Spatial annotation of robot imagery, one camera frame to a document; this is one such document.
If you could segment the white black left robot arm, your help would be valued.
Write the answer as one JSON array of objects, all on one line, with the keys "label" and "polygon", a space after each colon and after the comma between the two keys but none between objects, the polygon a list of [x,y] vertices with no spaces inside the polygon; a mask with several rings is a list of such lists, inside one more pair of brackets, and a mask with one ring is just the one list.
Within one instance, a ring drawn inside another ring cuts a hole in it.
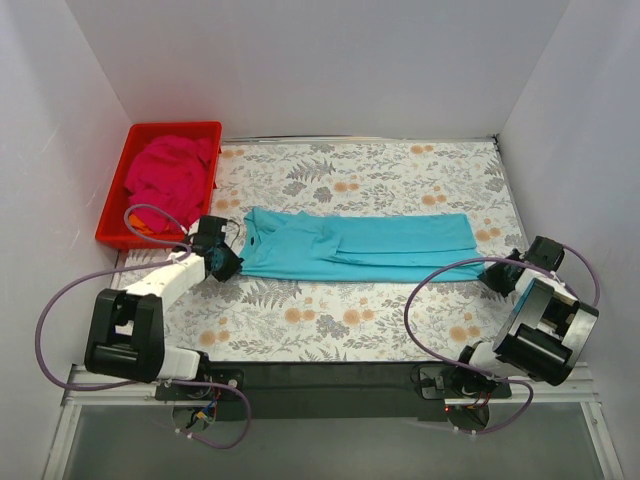
[{"label": "white black left robot arm", "polygon": [[224,282],[240,271],[242,260],[226,243],[229,223],[201,217],[160,267],[122,290],[98,294],[84,357],[88,371],[143,383],[178,380],[193,400],[211,392],[213,377],[201,367],[203,355],[165,343],[164,314],[208,277]]}]

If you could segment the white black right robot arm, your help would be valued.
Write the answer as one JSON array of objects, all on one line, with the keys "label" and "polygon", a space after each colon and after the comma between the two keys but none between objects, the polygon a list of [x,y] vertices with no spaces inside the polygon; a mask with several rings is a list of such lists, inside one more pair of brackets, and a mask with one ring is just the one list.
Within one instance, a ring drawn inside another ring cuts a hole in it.
[{"label": "white black right robot arm", "polygon": [[562,384],[573,371],[599,317],[599,311],[577,298],[555,274],[565,247],[538,236],[529,249],[514,249],[509,260],[528,264],[494,263],[479,275],[490,290],[516,303],[492,341],[467,346],[452,373],[454,389],[475,397],[489,384],[489,376],[527,376],[551,386]]}]

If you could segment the turquoise t shirt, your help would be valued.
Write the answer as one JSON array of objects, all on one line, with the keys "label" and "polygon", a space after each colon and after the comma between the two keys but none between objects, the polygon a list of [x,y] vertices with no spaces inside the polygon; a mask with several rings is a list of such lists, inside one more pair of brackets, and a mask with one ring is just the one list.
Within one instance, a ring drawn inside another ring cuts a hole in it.
[{"label": "turquoise t shirt", "polygon": [[250,277],[311,282],[418,283],[436,278],[473,281],[483,272],[464,214],[431,216],[313,216],[252,209],[241,273]]}]

